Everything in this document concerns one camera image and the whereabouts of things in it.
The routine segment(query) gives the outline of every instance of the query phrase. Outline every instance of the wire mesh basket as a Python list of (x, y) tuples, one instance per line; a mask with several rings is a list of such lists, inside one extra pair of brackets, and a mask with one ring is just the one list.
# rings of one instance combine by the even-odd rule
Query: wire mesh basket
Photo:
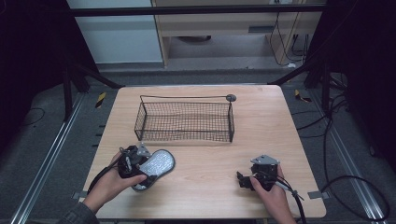
[(139, 141), (211, 140), (232, 142), (234, 95), (208, 97), (140, 96), (134, 126)]

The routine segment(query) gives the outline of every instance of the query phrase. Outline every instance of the basket handle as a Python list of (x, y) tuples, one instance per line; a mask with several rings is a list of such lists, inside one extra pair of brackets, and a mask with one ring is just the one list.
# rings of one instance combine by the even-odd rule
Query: basket handle
[(226, 96), (153, 96), (153, 95), (140, 95), (140, 101), (143, 103), (143, 97), (151, 97), (151, 98), (163, 98), (163, 99), (172, 99), (172, 98), (224, 98), (228, 102), (234, 102), (236, 101), (236, 96), (234, 94), (228, 94)]

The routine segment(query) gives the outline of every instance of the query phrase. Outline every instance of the cable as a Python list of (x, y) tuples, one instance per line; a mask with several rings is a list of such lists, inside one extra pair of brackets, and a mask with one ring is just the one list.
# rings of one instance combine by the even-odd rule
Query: cable
[(337, 78), (330, 76), (331, 82), (334, 85), (334, 87), (338, 90), (341, 91), (346, 91), (347, 90), (347, 85), (344, 84), (343, 77), (340, 76), (341, 80), (338, 80)]
[(93, 181), (90, 184), (90, 187), (87, 190), (87, 195), (90, 194), (91, 190), (96, 185), (96, 183), (99, 181), (99, 179), (102, 178), (102, 176), (104, 176), (111, 169), (118, 167), (118, 165), (116, 165), (116, 163), (119, 162), (119, 160), (121, 159), (122, 155), (125, 154), (126, 152), (127, 152), (126, 149), (120, 147), (120, 153), (121, 154), (119, 155), (119, 157), (116, 158), (113, 162), (111, 162), (111, 164), (108, 165), (107, 167), (105, 167), (101, 172), (99, 172), (99, 174), (93, 179)]
[(299, 35), (293, 35), (293, 43), (292, 43), (292, 45), (291, 45), (291, 53), (292, 53), (294, 56), (301, 57), (302, 63), (305, 63), (305, 56), (306, 56), (306, 53), (308, 52), (308, 46), (309, 46), (309, 44), (308, 44), (308, 42), (309, 42), (309, 35), (305, 35), (305, 41), (304, 41), (304, 47), (303, 47), (303, 49), (295, 50), (295, 49), (294, 49), (294, 45), (295, 45), (295, 43), (296, 43), (296, 41), (297, 41), (297, 39), (298, 39), (298, 36), (299, 36)]
[(349, 16), (352, 14), (353, 9), (355, 9), (356, 5), (358, 4), (360, 0), (355, 0), (355, 4), (352, 6), (352, 8), (348, 11), (346, 16), (341, 20), (341, 22), (332, 30), (332, 33), (328, 35), (328, 37), (322, 42), (322, 44), (312, 53), (310, 54), (310, 57), (307, 57), (307, 60), (310, 60), (313, 57), (317, 57), (317, 53), (321, 51), (324, 46), (326, 46), (327, 42), (329, 42), (332, 39), (332, 36), (340, 29), (340, 27), (344, 24), (344, 22), (349, 18)]
[(37, 120), (30, 122), (30, 123), (24, 123), (21, 126), (28, 126), (28, 125), (35, 124), (35, 123), (39, 122), (40, 120), (42, 120), (44, 118), (44, 115), (46, 114), (46, 111), (43, 108), (31, 108), (30, 110), (41, 110), (41, 112), (43, 112), (43, 113), (41, 114), (41, 117), (38, 118)]
[(274, 184), (278, 185), (283, 190), (288, 190), (291, 192), (291, 195), (293, 196), (294, 200), (296, 201), (298, 209), (300, 211), (300, 219), (303, 222), (303, 224), (306, 224), (306, 218), (305, 218), (303, 205), (301, 204), (301, 201), (300, 201), (300, 199), (303, 200), (303, 198), (298, 194), (297, 190), (294, 190), (291, 187), (291, 184), (284, 177), (282, 177), (280, 175), (271, 175), (271, 174), (267, 174), (264, 171), (259, 171), (258, 173), (261, 175), (264, 175), (264, 176), (267, 175), (267, 176), (271, 176), (271, 177), (275, 178), (276, 182)]
[(297, 130), (297, 131), (300, 131), (300, 130), (302, 130), (302, 129), (306, 129), (306, 128), (308, 128), (308, 127), (311, 127), (311, 126), (313, 126), (314, 124), (320, 122), (320, 121), (323, 120), (323, 119), (326, 119), (326, 115), (323, 115), (323, 117), (321, 117), (320, 119), (317, 119), (317, 120), (315, 120), (314, 122), (309, 123), (309, 124), (307, 124), (307, 125), (305, 125), (305, 126), (303, 126), (303, 127), (297, 128), (296, 130)]
[(305, 113), (313, 113), (313, 112), (318, 113), (317, 110), (305, 110), (305, 111), (300, 111), (300, 112), (291, 113), (291, 115), (298, 115), (298, 114), (305, 114)]
[(323, 134), (320, 134), (320, 135), (311, 135), (311, 136), (303, 136), (303, 135), (300, 135), (299, 137), (300, 137), (300, 138), (316, 138), (316, 137), (321, 137), (321, 136), (324, 136), (324, 133), (323, 133)]
[[(270, 42), (270, 48), (271, 48), (271, 50), (272, 50), (272, 52), (273, 52), (273, 54), (274, 54), (274, 56), (275, 56), (276, 53), (275, 53), (274, 48), (273, 48), (273, 46), (272, 46), (272, 37), (273, 37), (274, 31), (275, 31), (275, 28), (277, 28), (277, 31), (278, 31), (278, 33), (279, 33), (279, 39), (280, 39), (280, 42), (281, 42), (281, 44), (282, 44), (284, 54), (286, 55), (286, 57), (287, 57), (292, 63), (299, 62), (300, 60), (293, 60), (293, 59), (291, 59), (291, 58), (289, 57), (288, 53), (286, 52), (286, 47), (285, 47), (285, 44), (284, 44), (284, 42), (283, 42), (282, 36), (281, 36), (281, 34), (280, 34), (280, 30), (279, 30), (279, 14), (280, 14), (279, 12), (276, 13), (276, 21), (275, 21), (275, 24), (274, 24), (274, 29), (272, 30), (272, 32), (271, 32), (271, 34), (270, 34), (270, 40), (269, 40), (269, 42)], [(280, 66), (288, 65), (287, 63), (282, 64), (282, 63), (278, 62), (276, 57), (275, 57), (275, 61), (276, 61), (276, 63), (277, 63), (278, 65), (280, 65)]]
[[(326, 145), (327, 145), (327, 135), (328, 135), (328, 132), (329, 132), (329, 130), (331, 129), (332, 123), (333, 123), (333, 121), (332, 121), (332, 113), (334, 113), (336, 110), (338, 110), (341, 106), (345, 105), (346, 100), (343, 100), (343, 101), (337, 103), (336, 105), (334, 105), (334, 104), (335, 104), (335, 100), (336, 100), (337, 98), (341, 97), (341, 96), (344, 96), (344, 94), (342, 93), (342, 94), (336, 96), (336, 97), (332, 100), (332, 104), (331, 104), (330, 110), (329, 110), (329, 112), (326, 113), (326, 115), (324, 116), (324, 117), (326, 117), (326, 118), (328, 119), (328, 123), (327, 123), (327, 125), (326, 125), (326, 129), (325, 129), (325, 132), (324, 132), (324, 134), (323, 134), (323, 135), (324, 135), (324, 137), (323, 137), (323, 167), (324, 167), (324, 174), (325, 174), (325, 179), (326, 179), (326, 185), (325, 185), (320, 191), (323, 193), (323, 191), (324, 191), (325, 189), (329, 189), (329, 190), (331, 191), (333, 197), (337, 200), (337, 202), (339, 202), (341, 205), (343, 205), (343, 206), (345, 207), (346, 210), (348, 210), (350, 213), (354, 214), (354, 215), (357, 216), (357, 217), (360, 217), (360, 218), (362, 218), (362, 219), (364, 219), (364, 220), (367, 220), (367, 221), (376, 221), (376, 222), (378, 222), (378, 221), (384, 221), (384, 220), (386, 220), (386, 219), (389, 217), (389, 214), (390, 214), (390, 206), (389, 206), (389, 203), (388, 203), (388, 201), (386, 200), (385, 196), (381, 193), (381, 191), (380, 191), (374, 184), (372, 184), (372, 183), (369, 182), (368, 180), (365, 180), (365, 179), (363, 179), (363, 178), (361, 178), (361, 177), (354, 176), (354, 175), (341, 175), (341, 176), (339, 176), (339, 177), (336, 177), (336, 178), (333, 179), (333, 180), (330, 180), (330, 179), (329, 179), (329, 174), (328, 174), (328, 169), (327, 169), (327, 147), (326, 147)], [(363, 182), (367, 183), (372, 189), (374, 189), (374, 190), (377, 192), (377, 194), (380, 196), (380, 198), (383, 200), (383, 202), (385, 203), (385, 206), (386, 206), (386, 212), (385, 212), (385, 215), (384, 215), (383, 217), (381, 217), (381, 218), (370, 218), (370, 217), (367, 217), (367, 216), (363, 216), (363, 215), (359, 214), (358, 212), (356, 212), (355, 210), (353, 210), (352, 208), (350, 208), (348, 205), (346, 205), (346, 204), (336, 195), (336, 193), (335, 193), (334, 190), (332, 189), (332, 184), (335, 183), (335, 182), (337, 182), (337, 181), (339, 181), (339, 180), (342, 180), (342, 179), (349, 179), (349, 178), (358, 179), (358, 180), (360, 180), (360, 181), (363, 181)]]

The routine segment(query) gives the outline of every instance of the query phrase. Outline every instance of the wooden table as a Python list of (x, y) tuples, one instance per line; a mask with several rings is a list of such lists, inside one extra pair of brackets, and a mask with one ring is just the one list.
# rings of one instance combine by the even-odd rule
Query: wooden table
[[(232, 143), (204, 140), (145, 142), (148, 150), (165, 148), (176, 160), (175, 169), (143, 192), (123, 191), (97, 214), (99, 218), (263, 218), (269, 217), (255, 191), (241, 189), (236, 171), (250, 175), (250, 159), (262, 154), (281, 162), (285, 178), (305, 198), (307, 217), (326, 214), (282, 90), (278, 86), (167, 86), (119, 90), (85, 184), (111, 161), (119, 147), (138, 144), (134, 123), (140, 95), (212, 96), (234, 94)], [(298, 207), (287, 193), (290, 209)]]

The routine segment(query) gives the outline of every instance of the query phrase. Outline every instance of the human hand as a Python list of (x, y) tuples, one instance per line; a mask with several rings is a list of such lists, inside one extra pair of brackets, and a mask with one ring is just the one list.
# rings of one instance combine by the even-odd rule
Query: human hand
[[(277, 174), (283, 176), (280, 165), (277, 166)], [(273, 185), (270, 191), (262, 188), (260, 182), (253, 176), (250, 177), (250, 182), (256, 192), (259, 194), (264, 203), (267, 212), (280, 224), (295, 224), (295, 220), (291, 214), (288, 200), (286, 199), (286, 192), (281, 187)]]
[[(113, 157), (111, 163), (119, 156), (120, 152)], [(123, 190), (144, 181), (146, 178), (145, 175), (136, 175), (131, 178), (122, 179), (117, 167), (111, 168), (98, 180), (83, 203), (96, 214), (105, 203), (113, 200)]]

